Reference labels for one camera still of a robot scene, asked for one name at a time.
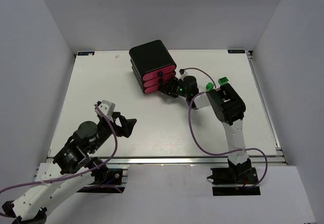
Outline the green small lego piece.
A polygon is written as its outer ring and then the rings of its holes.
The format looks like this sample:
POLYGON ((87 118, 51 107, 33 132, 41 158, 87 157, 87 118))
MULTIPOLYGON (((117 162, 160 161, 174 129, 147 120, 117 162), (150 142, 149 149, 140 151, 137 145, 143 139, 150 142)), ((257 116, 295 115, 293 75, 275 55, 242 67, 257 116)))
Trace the green small lego piece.
POLYGON ((212 82, 209 82, 207 85, 206 85, 206 91, 211 91, 212 89, 214 88, 214 84, 212 82))

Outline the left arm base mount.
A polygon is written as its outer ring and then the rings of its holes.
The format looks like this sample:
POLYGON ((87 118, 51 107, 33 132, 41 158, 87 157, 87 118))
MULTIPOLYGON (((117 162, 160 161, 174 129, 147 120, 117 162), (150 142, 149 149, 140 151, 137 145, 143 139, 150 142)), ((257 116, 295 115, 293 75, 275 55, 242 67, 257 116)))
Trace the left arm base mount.
POLYGON ((128 168, 125 166, 107 165, 105 179, 78 190, 78 193, 122 194, 128 180, 128 168))

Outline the green square lego brick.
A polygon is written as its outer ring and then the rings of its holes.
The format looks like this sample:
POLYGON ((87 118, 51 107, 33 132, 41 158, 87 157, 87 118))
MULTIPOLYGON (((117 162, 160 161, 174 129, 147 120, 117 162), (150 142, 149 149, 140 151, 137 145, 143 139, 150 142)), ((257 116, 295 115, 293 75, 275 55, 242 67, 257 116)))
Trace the green square lego brick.
POLYGON ((227 84, 228 82, 229 82, 229 80, 228 80, 228 78, 227 78, 226 76, 218 79, 218 83, 219 83, 220 85, 225 85, 225 84, 227 84))

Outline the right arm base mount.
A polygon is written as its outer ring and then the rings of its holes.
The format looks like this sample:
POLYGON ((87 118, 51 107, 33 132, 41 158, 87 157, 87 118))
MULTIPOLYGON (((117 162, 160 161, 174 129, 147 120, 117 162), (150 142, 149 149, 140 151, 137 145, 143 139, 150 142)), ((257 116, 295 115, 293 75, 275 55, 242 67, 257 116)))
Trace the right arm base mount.
POLYGON ((228 168, 211 168, 211 175, 207 181, 212 184, 213 196, 260 196, 259 186, 251 188, 258 183, 258 175, 253 167, 238 178, 228 168))

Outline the pink bottom drawer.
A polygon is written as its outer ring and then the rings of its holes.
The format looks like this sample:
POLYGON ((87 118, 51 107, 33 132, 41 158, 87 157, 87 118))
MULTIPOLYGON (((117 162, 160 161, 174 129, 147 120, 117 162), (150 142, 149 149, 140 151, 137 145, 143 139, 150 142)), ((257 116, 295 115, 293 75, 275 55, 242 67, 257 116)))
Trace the pink bottom drawer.
POLYGON ((149 93, 152 93, 152 92, 155 92, 155 91, 158 91, 160 88, 162 88, 166 83, 163 83, 163 84, 155 84, 153 86, 150 86, 150 87, 146 87, 144 88, 143 92, 145 94, 149 94, 149 93))

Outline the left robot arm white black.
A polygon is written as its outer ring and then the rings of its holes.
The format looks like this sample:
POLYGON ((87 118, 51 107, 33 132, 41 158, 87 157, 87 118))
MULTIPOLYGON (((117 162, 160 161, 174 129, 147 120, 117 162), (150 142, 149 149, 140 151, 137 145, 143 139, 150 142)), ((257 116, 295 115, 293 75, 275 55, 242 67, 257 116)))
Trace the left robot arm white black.
POLYGON ((101 188, 112 179, 107 162, 90 155, 110 136, 129 138, 137 120, 126 119, 119 112, 98 118, 98 123, 85 121, 79 125, 40 181, 28 183, 30 189, 20 198, 5 202, 1 216, 13 218, 14 223, 45 223, 51 212, 74 193, 91 184, 101 188))

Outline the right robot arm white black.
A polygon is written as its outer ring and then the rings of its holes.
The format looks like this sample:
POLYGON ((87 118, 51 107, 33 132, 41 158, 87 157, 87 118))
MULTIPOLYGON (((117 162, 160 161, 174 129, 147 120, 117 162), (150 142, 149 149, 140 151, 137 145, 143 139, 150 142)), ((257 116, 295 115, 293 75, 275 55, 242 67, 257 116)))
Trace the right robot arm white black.
POLYGON ((227 77, 218 80, 220 87, 214 89, 209 83, 206 92, 200 93, 194 76, 183 75, 182 78, 173 77, 161 84, 158 90, 172 98, 184 97, 189 110, 197 110, 211 106, 216 118, 222 123, 228 145, 227 168, 214 168, 208 177, 214 184, 245 184, 252 165, 245 150, 242 131, 246 106, 241 97, 228 83, 227 77))

